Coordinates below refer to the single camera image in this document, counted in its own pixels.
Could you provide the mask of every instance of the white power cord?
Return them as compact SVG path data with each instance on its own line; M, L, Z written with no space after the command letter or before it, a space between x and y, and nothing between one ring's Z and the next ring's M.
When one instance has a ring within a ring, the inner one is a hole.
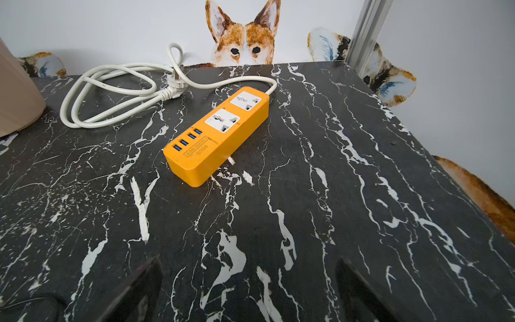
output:
M176 48L179 50L179 59L178 62L175 60L173 54L171 53L171 49ZM148 109L149 107L154 106L154 104L165 101L172 98L177 98L180 95L184 93L187 86L191 86L194 88L199 89L212 89L217 88L223 85L231 84L238 81L244 81L244 80L257 80L257 81L264 81L269 84L271 84L271 87L266 93L268 95L272 94L274 90L277 88L277 82L269 77L263 77L263 76L239 76L234 78L229 78L226 80L222 80L216 83L212 84L198 84L194 81L190 80L182 71L182 69L179 67L179 64L182 61L182 48L176 43L171 43L168 45L166 53L168 54L168 58L170 59L171 66L164 66L159 64L153 64L153 63L130 63L130 64L124 64L124 65L102 65L99 67L95 67L93 69L90 69L89 71L85 72L76 82L73 84L72 88L66 95L66 97L63 100L63 103L61 105L61 121L68 127L71 128L98 128L103 126L108 126L114 123L118 123L128 117L131 117L143 110ZM145 76L141 73L141 71L157 71L157 70L165 70L168 72L171 72L171 75L168 75L167 81L168 81L168 87L161 90L157 90L156 83L149 78L148 76ZM132 74L134 76L137 76L148 83L151 84L151 87L149 89L144 90L130 90L125 88L119 88L114 87L111 85L107 85L103 83L104 80L110 79L116 76L121 76L125 74ZM70 101L72 100L73 96L75 96L75 93L79 89L79 87L82 85L83 82L86 82L86 85L80 91L79 95L75 99L75 102L72 105L72 121L70 122L68 120L68 106L70 105ZM120 103L108 110L105 110L104 112L91 117L85 121L81 121L79 119L79 108L82 105L82 102L91 89L91 87L95 85L101 88L104 88L108 91L119 93L119 94L125 94L125 95L136 95L136 97L131 98L123 103ZM120 115L117 115L112 118L108 118L105 120L106 117L112 115L113 113L116 113L117 111L120 111L128 106L131 106L133 104L140 103L142 101L146 100L146 102L139 104L138 106L132 108L131 110L122 113Z

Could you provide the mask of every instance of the white wall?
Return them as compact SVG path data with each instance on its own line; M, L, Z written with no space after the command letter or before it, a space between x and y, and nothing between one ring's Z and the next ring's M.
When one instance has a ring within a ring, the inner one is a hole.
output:
M237 23L247 24L266 0L217 0ZM283 0L274 63L311 61L307 34L317 26L351 37L363 0ZM215 45L205 21L205 0L2 0L0 38L17 56L56 54L68 74L101 64L169 64L166 45L188 52L185 64L211 62Z
M417 78L394 114L515 205L515 2L397 0L378 42Z

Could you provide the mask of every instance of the dog face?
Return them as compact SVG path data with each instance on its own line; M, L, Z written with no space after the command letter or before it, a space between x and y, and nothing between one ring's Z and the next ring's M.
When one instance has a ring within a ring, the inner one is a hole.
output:
M324 28L315 28L307 36L313 61L345 60L350 42L349 38ZM413 74L392 65L378 44L367 61L363 81L389 107L404 102L417 86Z
M215 40L215 66L272 64L274 37L279 24L281 0L268 0L253 22L234 23L211 0L205 2L205 17Z

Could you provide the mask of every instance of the plug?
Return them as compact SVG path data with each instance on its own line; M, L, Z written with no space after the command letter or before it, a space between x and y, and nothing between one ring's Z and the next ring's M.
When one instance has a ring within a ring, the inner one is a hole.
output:
M184 65L181 65L180 68L184 73ZM168 83L168 92L170 93L170 98L177 98L181 96L188 88L188 84L179 77L179 74L177 74L175 70L172 74L168 74L166 76L166 81Z
M172 172L201 186L268 118L269 102L251 87L238 90L163 149Z

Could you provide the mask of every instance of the dog ear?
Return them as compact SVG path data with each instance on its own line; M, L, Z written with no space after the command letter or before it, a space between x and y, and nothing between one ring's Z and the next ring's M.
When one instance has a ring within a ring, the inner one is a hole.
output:
M216 2L211 0L205 2L205 19L216 43L220 41L224 31L230 25L234 25L231 18L222 11Z
M417 87L417 79L412 73L392 65L383 56L379 44L375 44L370 54L363 81L376 93L384 105L392 107L410 97Z
M313 61L345 60L351 40L322 27L307 35L307 49Z
M417 79L412 73L395 66L392 66L389 73L390 76L379 86L376 94L386 106L392 107L404 102L413 94L417 87Z
M272 36L277 33L279 25L279 11L281 9L281 0L268 0L260 13L257 14L254 23L263 27L267 27L272 31Z

